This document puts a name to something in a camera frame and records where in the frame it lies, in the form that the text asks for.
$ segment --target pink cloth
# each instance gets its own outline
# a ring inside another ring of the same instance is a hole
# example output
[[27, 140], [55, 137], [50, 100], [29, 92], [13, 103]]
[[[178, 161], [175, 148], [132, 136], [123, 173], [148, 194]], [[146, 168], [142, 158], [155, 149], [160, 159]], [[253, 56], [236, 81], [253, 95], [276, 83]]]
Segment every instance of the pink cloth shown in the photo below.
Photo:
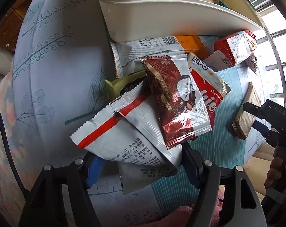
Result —
[[[223, 199], [224, 194], [219, 190], [218, 198]], [[212, 216], [210, 227], [217, 227], [219, 223], [219, 211], [222, 210], [223, 202], [217, 199], [214, 214]], [[152, 222], [152, 223], [145, 223], [140, 225], [131, 225], [129, 227], [185, 227], [191, 212], [192, 207], [190, 206], [180, 206], [177, 210], [173, 211], [168, 216], [162, 218], [159, 221]]]

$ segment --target barcode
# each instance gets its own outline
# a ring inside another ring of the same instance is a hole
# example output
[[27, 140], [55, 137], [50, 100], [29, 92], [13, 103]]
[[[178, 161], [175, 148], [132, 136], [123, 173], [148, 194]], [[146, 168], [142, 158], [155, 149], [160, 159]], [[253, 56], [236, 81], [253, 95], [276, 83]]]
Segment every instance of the barcode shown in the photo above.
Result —
[[165, 45], [179, 44], [175, 37], [162, 37]]

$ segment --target green snack packet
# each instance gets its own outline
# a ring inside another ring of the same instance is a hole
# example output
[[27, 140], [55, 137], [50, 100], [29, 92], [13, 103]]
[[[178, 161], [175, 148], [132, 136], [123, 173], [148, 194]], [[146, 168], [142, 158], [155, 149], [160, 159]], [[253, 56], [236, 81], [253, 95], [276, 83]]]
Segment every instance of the green snack packet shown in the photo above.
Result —
[[104, 79], [106, 92], [109, 101], [115, 100], [120, 97], [124, 93], [135, 88], [140, 82], [145, 79], [146, 73], [145, 71], [136, 72], [129, 76], [118, 78], [112, 82]]

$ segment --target lipo logo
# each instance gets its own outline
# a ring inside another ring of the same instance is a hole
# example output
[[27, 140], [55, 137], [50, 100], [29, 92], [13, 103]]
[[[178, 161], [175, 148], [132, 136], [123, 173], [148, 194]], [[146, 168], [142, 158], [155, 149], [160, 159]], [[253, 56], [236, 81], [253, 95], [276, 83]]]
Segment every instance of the lipo logo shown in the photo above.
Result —
[[194, 57], [192, 58], [192, 61], [195, 62], [195, 63], [197, 63], [199, 66], [202, 66], [202, 68], [203, 68], [204, 70], [208, 70], [208, 66], [207, 66], [203, 61], [201, 61], [198, 57], [194, 56]]

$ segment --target wooden furniture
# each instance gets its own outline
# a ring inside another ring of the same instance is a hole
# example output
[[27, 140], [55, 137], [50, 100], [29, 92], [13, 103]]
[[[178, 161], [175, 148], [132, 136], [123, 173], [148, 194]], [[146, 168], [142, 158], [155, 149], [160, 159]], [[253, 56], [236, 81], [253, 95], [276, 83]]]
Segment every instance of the wooden furniture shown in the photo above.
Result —
[[0, 47], [15, 51], [18, 34], [32, 0], [17, 0], [0, 21]]

